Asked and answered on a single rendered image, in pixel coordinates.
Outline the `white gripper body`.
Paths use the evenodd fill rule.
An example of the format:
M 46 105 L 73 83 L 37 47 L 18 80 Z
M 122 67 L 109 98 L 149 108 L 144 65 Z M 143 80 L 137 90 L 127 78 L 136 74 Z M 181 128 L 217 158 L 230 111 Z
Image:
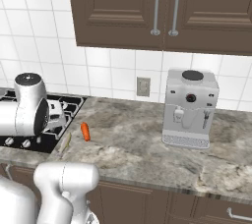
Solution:
M 66 117 L 61 106 L 61 103 L 57 100 L 48 99 L 49 106 L 49 120 L 47 124 L 48 129 L 54 129 L 56 127 L 64 127 L 66 125 Z

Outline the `pale grey fish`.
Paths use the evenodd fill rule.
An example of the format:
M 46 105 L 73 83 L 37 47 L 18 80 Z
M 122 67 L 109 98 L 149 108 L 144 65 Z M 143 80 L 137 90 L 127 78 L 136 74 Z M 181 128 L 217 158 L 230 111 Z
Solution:
M 72 137 L 72 134 L 69 133 L 69 135 L 64 140 L 62 140 L 61 146 L 60 146 L 60 148 L 58 150 L 59 153 L 62 153 L 64 151 L 64 149 L 69 145 L 71 137 Z

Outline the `orange carrot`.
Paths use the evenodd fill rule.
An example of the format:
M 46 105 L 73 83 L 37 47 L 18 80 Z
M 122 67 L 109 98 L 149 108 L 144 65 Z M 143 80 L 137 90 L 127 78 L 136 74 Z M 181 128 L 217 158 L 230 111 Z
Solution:
M 81 124 L 81 131 L 82 131 L 84 140 L 85 141 L 90 141 L 91 136 L 90 136 L 89 126 L 88 126 L 88 124 L 86 122 L 83 122 Z

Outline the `black hob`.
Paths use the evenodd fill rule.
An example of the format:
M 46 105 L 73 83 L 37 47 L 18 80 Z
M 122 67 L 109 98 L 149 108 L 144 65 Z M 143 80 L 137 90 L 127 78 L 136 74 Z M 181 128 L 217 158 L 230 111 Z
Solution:
M 14 142 L 9 146 L 5 144 L 5 140 L 8 137 L 0 136 L 0 146 L 51 153 L 66 132 L 67 128 L 70 126 L 71 122 L 74 120 L 82 105 L 85 103 L 86 98 L 82 96 L 48 94 L 47 100 L 48 99 L 57 100 L 61 103 L 66 117 L 66 125 L 64 127 L 56 127 L 54 129 L 48 129 L 46 127 L 38 137 L 11 137 L 14 139 Z M 24 148 L 22 146 L 22 143 L 25 140 L 30 140 L 30 147 Z

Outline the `brown base cupboard front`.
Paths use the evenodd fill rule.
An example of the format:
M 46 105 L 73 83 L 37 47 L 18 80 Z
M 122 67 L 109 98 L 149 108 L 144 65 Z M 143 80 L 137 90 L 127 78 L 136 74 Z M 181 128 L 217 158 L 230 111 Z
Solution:
M 41 194 L 33 182 L 33 172 L 34 170 L 32 168 L 20 166 L 11 166 L 9 169 L 12 179 L 17 183 L 23 184 L 30 188 L 34 192 L 38 204 L 41 204 Z

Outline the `brown base cupboard door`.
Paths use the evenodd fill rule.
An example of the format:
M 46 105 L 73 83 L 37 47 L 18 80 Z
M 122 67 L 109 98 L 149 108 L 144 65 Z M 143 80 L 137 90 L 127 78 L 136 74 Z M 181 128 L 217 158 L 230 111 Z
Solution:
M 168 192 L 100 182 L 87 194 L 100 224 L 164 224 Z

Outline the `white coffee machine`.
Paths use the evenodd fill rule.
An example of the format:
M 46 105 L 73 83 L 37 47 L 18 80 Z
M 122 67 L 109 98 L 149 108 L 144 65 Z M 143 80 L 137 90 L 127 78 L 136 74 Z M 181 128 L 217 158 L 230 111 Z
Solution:
M 169 69 L 162 141 L 178 147 L 209 148 L 209 133 L 219 92 L 219 85 L 211 72 Z

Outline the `brown drawer front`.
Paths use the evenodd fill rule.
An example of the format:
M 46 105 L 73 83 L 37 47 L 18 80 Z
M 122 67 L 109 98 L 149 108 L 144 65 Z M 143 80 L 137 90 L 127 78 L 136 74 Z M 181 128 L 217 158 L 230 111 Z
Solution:
M 170 193 L 166 224 L 252 224 L 230 218 L 226 212 L 229 207 L 233 214 L 252 217 L 250 204 Z

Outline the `grey wall socket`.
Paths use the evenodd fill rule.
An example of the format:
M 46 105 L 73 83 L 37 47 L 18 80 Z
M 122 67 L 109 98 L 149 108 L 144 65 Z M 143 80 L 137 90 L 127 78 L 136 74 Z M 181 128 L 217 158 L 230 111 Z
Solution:
M 137 95 L 150 96 L 151 79 L 150 78 L 137 78 Z

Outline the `brown wall cupboard door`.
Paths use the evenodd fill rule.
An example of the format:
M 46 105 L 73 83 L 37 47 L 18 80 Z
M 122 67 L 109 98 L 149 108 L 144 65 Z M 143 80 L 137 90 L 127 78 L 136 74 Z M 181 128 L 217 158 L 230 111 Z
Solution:
M 164 4 L 159 0 L 157 28 L 155 0 L 71 0 L 76 43 L 79 46 L 161 50 Z
M 165 28 L 171 30 L 174 0 L 166 0 Z M 177 36 L 166 51 L 252 56 L 252 0 L 179 0 Z

